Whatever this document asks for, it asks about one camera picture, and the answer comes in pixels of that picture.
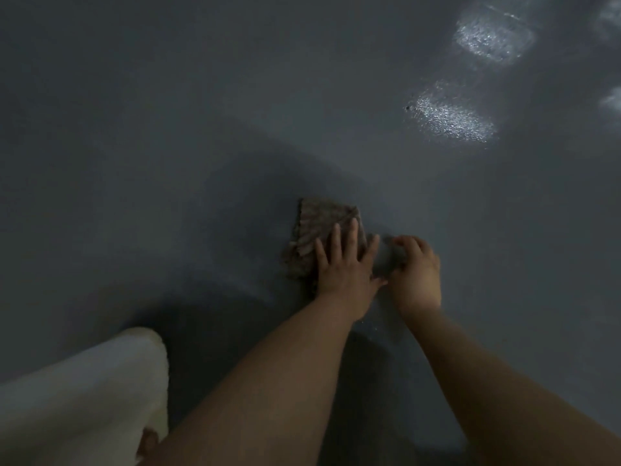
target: person's left hand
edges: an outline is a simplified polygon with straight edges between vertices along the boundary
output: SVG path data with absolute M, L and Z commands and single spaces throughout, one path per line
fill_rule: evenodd
M 341 249 L 341 229 L 334 225 L 330 262 L 321 240 L 315 240 L 319 265 L 317 297 L 333 296 L 347 306 L 354 320 L 362 319 L 369 310 L 377 290 L 387 282 L 373 277 L 373 260 L 379 247 L 379 235 L 374 235 L 368 250 L 358 261 L 358 220 L 352 219 L 345 251 Z

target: floor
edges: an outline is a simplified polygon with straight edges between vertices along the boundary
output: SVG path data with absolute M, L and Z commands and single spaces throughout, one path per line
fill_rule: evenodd
M 446 312 L 621 434 L 621 0 L 2 6 L 0 381 L 159 324 L 174 425 L 303 304 L 279 255 L 326 195 L 428 239 Z M 382 300 L 345 360 L 365 422 L 326 455 L 371 463 L 381 423 L 375 451 L 461 461 Z

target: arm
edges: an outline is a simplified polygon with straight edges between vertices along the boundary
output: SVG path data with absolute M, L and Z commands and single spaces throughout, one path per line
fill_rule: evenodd
M 484 464 L 617 465 L 621 438 L 484 350 L 440 311 L 440 260 L 397 237 L 408 262 L 390 279 L 394 302 Z
M 145 466 L 316 464 L 345 341 L 383 284 L 370 279 L 379 239 L 358 261 L 357 236 L 356 221 L 343 254 L 335 227 L 330 263 L 315 243 L 315 301 L 243 358 Z

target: brown cloth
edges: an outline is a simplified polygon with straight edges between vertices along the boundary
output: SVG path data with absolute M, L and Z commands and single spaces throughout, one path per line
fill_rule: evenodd
M 353 218 L 358 219 L 358 256 L 361 256 L 366 250 L 367 242 L 360 211 L 356 206 L 339 204 L 331 199 L 317 197 L 301 199 L 293 236 L 283 253 L 283 261 L 288 267 L 289 276 L 291 278 L 313 276 L 317 267 L 315 239 L 317 237 L 321 239 L 323 247 L 329 254 L 328 238 L 334 224 L 338 223 L 341 226 L 344 246 Z

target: person's right hand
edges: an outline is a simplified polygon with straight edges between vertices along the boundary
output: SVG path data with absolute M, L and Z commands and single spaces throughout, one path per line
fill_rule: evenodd
M 392 242 L 406 250 L 406 263 L 388 280 L 392 300 L 401 316 L 411 320 L 423 311 L 440 309 L 440 258 L 424 240 L 400 235 Z

